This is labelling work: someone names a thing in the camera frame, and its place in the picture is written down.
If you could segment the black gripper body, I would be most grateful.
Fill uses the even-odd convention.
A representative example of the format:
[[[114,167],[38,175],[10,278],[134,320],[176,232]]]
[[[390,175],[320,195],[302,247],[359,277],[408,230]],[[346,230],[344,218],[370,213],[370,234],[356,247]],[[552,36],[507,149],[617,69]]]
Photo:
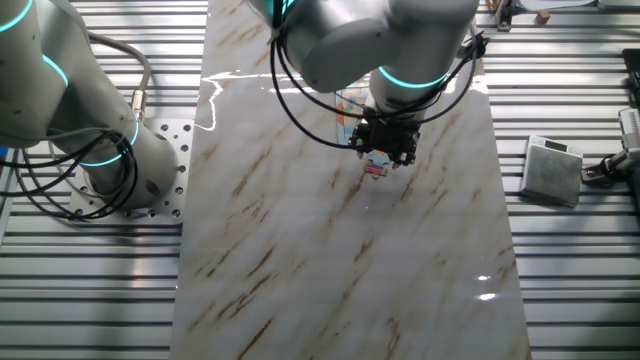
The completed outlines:
[[[414,151],[417,147],[418,127],[404,122],[383,122],[380,119],[360,119],[349,144],[365,152],[378,150],[385,153]]]

